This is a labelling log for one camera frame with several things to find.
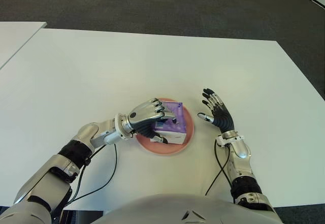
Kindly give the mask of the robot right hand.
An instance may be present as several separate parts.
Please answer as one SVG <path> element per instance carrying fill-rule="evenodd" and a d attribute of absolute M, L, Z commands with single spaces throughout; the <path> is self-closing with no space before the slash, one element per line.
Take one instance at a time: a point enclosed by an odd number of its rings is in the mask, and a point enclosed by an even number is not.
<path fill-rule="evenodd" d="M 197 116 L 218 127 L 222 134 L 233 131 L 235 129 L 233 118 L 222 99 L 209 88 L 203 89 L 202 96 L 205 98 L 202 103 L 210 109 L 212 115 L 199 112 Z"/>

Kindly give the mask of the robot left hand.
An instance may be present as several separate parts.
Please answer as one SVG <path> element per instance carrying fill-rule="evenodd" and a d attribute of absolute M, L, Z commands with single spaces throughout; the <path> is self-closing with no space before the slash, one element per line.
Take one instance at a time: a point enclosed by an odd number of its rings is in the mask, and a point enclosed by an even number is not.
<path fill-rule="evenodd" d="M 156 142 L 168 144 L 167 139 L 153 129 L 156 122 L 168 119 L 177 121 L 175 114 L 163 106 L 158 98 L 152 98 L 133 108 L 121 122 L 123 129 L 131 136 L 140 134 Z"/>

